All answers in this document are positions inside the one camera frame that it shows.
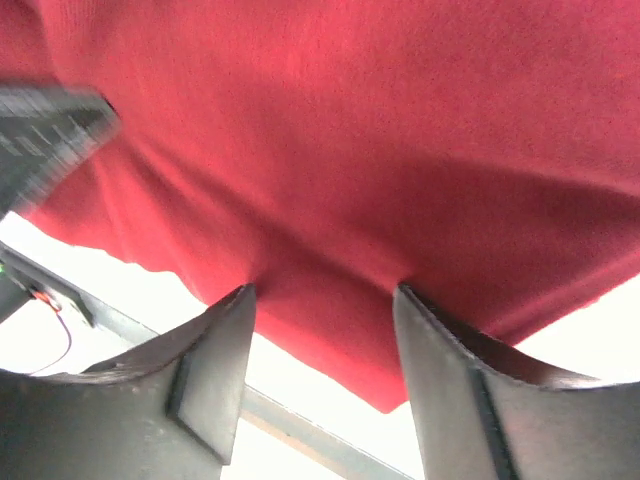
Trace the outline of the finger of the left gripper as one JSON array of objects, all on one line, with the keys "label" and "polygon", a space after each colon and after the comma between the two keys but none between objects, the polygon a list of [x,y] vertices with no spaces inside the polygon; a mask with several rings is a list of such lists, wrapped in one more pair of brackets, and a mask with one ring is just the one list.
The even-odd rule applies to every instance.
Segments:
[{"label": "finger of the left gripper", "polygon": [[115,135],[100,94],[60,86],[1,87],[1,213],[31,209]]}]

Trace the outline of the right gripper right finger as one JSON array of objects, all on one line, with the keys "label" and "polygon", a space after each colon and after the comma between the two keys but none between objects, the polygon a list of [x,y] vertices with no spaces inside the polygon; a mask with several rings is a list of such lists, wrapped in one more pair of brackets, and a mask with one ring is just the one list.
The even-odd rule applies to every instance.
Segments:
[{"label": "right gripper right finger", "polygon": [[635,479],[639,386],[530,357],[400,284],[403,376],[429,479]]}]

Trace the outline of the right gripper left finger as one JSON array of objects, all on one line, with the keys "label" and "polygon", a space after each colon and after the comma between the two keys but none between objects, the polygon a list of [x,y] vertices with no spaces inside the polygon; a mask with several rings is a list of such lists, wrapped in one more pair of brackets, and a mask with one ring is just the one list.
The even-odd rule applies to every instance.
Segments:
[{"label": "right gripper left finger", "polygon": [[5,479],[217,479],[231,461],[256,317],[244,285],[79,374],[1,375]]}]

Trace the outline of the dark red t-shirt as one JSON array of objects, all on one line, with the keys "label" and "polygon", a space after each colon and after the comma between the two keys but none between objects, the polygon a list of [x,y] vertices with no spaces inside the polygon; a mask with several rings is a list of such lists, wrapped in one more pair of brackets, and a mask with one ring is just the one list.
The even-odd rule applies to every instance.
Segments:
[{"label": "dark red t-shirt", "polygon": [[5,1],[1,78],[121,119],[34,225],[207,304],[254,283],[382,412],[397,284],[514,344],[639,271],[635,1]]}]

